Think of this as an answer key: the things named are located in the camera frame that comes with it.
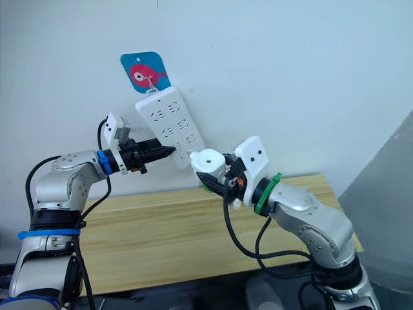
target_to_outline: table surface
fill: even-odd
[[[322,175],[283,181],[304,187],[322,203],[339,209]],[[239,240],[253,251],[265,219],[245,207],[230,214]],[[89,214],[81,249],[94,294],[259,268],[232,243],[223,219],[222,199],[203,189],[109,198]],[[261,241],[261,252],[288,249],[307,251],[297,236],[273,221]],[[283,265],[303,260],[300,256],[283,256],[266,263]]]

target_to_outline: power strip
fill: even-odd
[[[175,87],[168,87],[139,101],[135,108],[162,145],[176,148],[171,157],[179,168],[190,165],[192,152],[205,148],[198,128]]]

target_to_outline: green ring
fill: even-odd
[[[263,207],[265,200],[267,200],[268,196],[271,193],[271,190],[274,188],[274,186],[279,183],[281,180],[282,173],[277,173],[275,176],[272,177],[271,182],[265,187],[265,190],[263,191],[263,194],[261,195],[256,207],[254,208],[254,212],[258,215],[261,215],[261,208]]]

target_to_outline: hanging tag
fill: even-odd
[[[155,52],[123,54],[121,63],[134,89],[142,94],[170,86],[162,58]]]

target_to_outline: pink fish logo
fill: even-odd
[[[136,63],[130,67],[129,74],[132,80],[140,87],[150,87],[150,82],[155,85],[161,76],[165,77],[166,73],[158,73],[150,66],[146,66],[142,63]]]

